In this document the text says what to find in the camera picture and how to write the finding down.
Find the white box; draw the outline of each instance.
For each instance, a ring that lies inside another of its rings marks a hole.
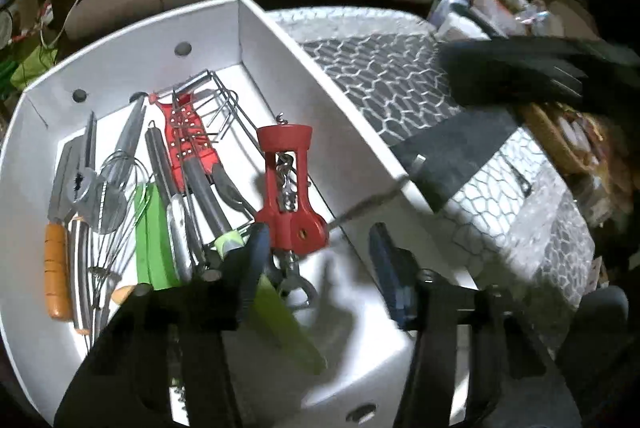
[[[192,52],[176,56],[175,45],[185,41]],[[312,204],[325,218],[405,174],[333,81],[251,0],[208,0],[160,14],[52,68],[25,90],[0,155],[0,328],[25,394],[49,422],[82,360],[78,336],[69,324],[50,319],[44,304],[44,228],[60,144],[80,132],[90,109],[106,118],[127,106],[132,93],[161,90],[205,68],[218,71],[228,86],[236,83],[243,108],[258,125],[284,112],[289,122],[314,128],[309,172],[321,198],[315,192]],[[88,94],[82,104],[72,100],[77,88]],[[119,133],[99,127],[98,164]],[[141,141],[137,155],[148,162],[144,150]],[[232,178],[241,186],[237,175]],[[449,267],[438,252],[427,233],[430,220],[426,201],[409,184],[393,201],[335,231],[331,245],[302,264],[322,295],[324,309],[301,321],[325,351],[329,369],[323,375],[304,375],[247,329],[226,337],[232,375],[255,418],[344,426],[349,411],[373,402],[378,413],[367,426],[392,423],[412,341],[388,319],[365,269],[367,235],[375,221],[384,221],[423,267],[472,286],[466,270]]]

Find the cord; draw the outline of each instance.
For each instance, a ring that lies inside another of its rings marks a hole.
[[[51,43],[45,43],[44,42],[44,36],[42,35],[42,26],[40,26],[40,43],[42,43],[42,46],[44,48],[53,48],[56,43],[58,43],[58,40],[60,39],[60,36],[62,36],[62,32],[64,32],[65,30],[65,26],[66,26],[66,21],[69,19],[69,15],[71,14],[71,11],[73,11],[73,9],[76,8],[76,5],[78,5],[78,2],[80,0],[76,0],[74,2],[73,5],[71,5],[71,8],[69,9],[69,12],[66,14],[66,18],[65,21],[62,23],[62,27],[60,28],[60,32],[58,33],[58,35],[53,39],[53,41]]]

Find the round hole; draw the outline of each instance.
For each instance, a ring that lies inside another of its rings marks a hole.
[[[71,94],[71,98],[76,102],[84,102],[86,101],[86,92],[82,88],[76,88]]]
[[[184,56],[189,56],[191,54],[191,43],[189,42],[180,42],[175,45],[174,53],[176,56],[183,58]]]
[[[355,423],[358,425],[364,424],[368,420],[373,419],[376,414],[376,410],[378,410],[378,407],[373,403],[361,404],[355,410],[351,410],[347,414],[345,421],[347,421],[347,423]]]
[[[134,92],[131,94],[131,97],[129,97],[129,103],[133,103],[133,101],[136,101],[137,99],[140,99],[141,97],[146,97],[148,96],[148,93],[146,92]]]

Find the hexagon pattern fabric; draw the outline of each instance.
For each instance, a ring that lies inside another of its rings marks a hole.
[[[271,16],[388,146],[463,111],[427,22],[398,11],[309,8]],[[506,159],[531,184],[524,198]],[[508,287],[551,350],[580,303],[593,240],[564,181],[524,128],[436,214],[433,236],[480,288]]]

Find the whisk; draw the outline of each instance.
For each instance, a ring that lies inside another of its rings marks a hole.
[[[124,199],[126,199],[124,219],[111,233],[100,234],[107,192],[107,184],[104,183],[100,195],[98,227],[92,229],[91,262],[88,267],[92,325],[92,335],[88,340],[89,345],[95,342],[100,331],[107,324],[111,294],[135,253],[135,243],[131,234],[144,214],[151,198],[151,193],[148,191],[149,173],[147,169],[140,160],[123,151],[116,151],[107,157],[102,164],[100,173],[108,173],[123,161],[132,163],[128,179],[125,179],[119,188],[123,192]],[[138,187],[141,190],[141,205],[135,210],[133,202],[136,188]]]

